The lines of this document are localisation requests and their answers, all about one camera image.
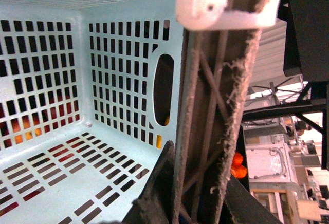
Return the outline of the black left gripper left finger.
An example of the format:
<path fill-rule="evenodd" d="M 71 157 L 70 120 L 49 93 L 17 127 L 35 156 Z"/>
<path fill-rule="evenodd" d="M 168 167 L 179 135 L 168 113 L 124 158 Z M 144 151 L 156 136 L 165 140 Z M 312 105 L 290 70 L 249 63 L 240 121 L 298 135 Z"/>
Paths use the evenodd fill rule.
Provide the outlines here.
<path fill-rule="evenodd" d="M 123 223 L 171 223 L 175 145 L 169 140 Z"/>

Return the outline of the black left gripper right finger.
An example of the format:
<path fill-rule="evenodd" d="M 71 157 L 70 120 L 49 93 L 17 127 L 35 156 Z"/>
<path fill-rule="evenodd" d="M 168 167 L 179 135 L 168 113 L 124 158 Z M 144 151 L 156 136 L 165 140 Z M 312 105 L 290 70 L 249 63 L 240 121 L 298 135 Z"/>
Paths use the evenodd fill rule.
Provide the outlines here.
<path fill-rule="evenodd" d="M 227 183 L 220 223 L 280 223 L 234 177 Z"/>

